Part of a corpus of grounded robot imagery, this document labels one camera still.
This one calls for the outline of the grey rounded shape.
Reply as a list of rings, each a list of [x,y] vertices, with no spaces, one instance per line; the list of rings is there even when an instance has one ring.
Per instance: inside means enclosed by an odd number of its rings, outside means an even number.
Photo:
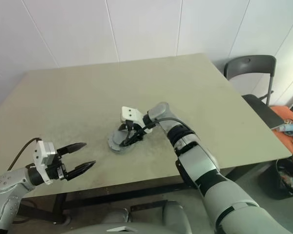
[[[130,213],[127,209],[116,209],[109,212],[104,219],[102,220],[102,224],[106,223],[127,223],[131,222]]]
[[[162,212],[163,225],[178,234],[192,234],[184,208],[177,201],[167,201]]]

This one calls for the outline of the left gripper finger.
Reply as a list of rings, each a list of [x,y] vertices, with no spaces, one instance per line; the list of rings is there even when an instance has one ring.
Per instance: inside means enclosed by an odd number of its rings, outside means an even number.
[[[87,170],[89,170],[95,163],[96,163],[96,161],[94,160],[94,161],[80,164],[79,166],[75,167],[74,170],[67,173],[67,181],[70,181],[70,180],[82,175]]]
[[[58,155],[71,154],[73,152],[80,150],[81,148],[83,148],[86,145],[87,145],[87,143],[85,143],[85,142],[77,142],[77,143],[69,144],[67,146],[64,146],[64,147],[57,149],[57,154]]]

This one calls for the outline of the black waste bin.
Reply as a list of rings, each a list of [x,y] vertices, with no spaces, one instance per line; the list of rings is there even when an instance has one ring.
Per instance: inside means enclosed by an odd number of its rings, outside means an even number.
[[[293,155],[275,162],[278,188],[285,197],[293,196]]]

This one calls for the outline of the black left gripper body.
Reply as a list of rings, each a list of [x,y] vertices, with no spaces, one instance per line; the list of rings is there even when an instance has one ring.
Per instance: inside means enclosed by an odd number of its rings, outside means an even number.
[[[67,179],[66,167],[62,163],[61,156],[54,156],[52,163],[47,166],[46,172],[50,179]]]

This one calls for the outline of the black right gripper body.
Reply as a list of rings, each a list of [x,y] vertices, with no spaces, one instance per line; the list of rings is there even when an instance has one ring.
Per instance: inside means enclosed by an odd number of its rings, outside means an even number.
[[[138,123],[135,123],[132,120],[126,120],[127,132],[128,134],[137,134],[141,135],[143,133],[143,128]]]

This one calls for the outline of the black rectangular bracket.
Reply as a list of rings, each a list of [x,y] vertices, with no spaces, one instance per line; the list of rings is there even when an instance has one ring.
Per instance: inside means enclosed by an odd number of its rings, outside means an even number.
[[[131,212],[138,212],[138,211],[154,209],[154,208],[158,208],[158,207],[163,208],[167,202],[168,202],[168,200],[159,200],[159,201],[154,201],[154,202],[149,202],[149,203],[137,204],[137,205],[131,206],[130,211]]]

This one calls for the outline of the dark grey folding chair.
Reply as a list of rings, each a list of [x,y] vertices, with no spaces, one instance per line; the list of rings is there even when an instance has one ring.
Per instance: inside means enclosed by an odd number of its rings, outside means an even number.
[[[264,96],[256,97],[253,94],[247,94],[243,95],[242,98],[271,130],[284,124],[284,120],[270,108],[275,68],[276,58],[274,56],[250,55],[237,57],[228,61],[224,67],[223,73],[227,80],[231,80],[238,75],[251,73],[270,75],[268,90]]]

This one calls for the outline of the black metal table frame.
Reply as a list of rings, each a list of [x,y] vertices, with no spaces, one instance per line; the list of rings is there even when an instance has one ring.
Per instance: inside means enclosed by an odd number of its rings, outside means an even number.
[[[95,189],[79,190],[54,195],[52,210],[47,211],[38,208],[35,201],[24,198],[21,202],[17,218],[14,224],[23,224],[32,219],[51,222],[55,225],[68,225],[71,216],[65,211],[79,209],[87,206],[101,205],[124,200],[138,199],[143,197],[163,195],[175,191],[196,191],[201,198],[201,192],[186,184],[180,175],[136,181],[125,184],[105,186]]]

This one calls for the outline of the round grey motor lid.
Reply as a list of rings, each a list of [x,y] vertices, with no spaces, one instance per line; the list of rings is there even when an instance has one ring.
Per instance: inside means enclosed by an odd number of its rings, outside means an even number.
[[[129,131],[127,129],[115,130],[108,138],[108,145],[109,145],[110,149],[112,149],[114,151],[121,151],[126,148],[132,147],[133,145],[123,146],[121,144],[126,138],[129,139],[131,136],[133,136],[133,133],[134,133],[133,131],[131,131],[129,133]]]

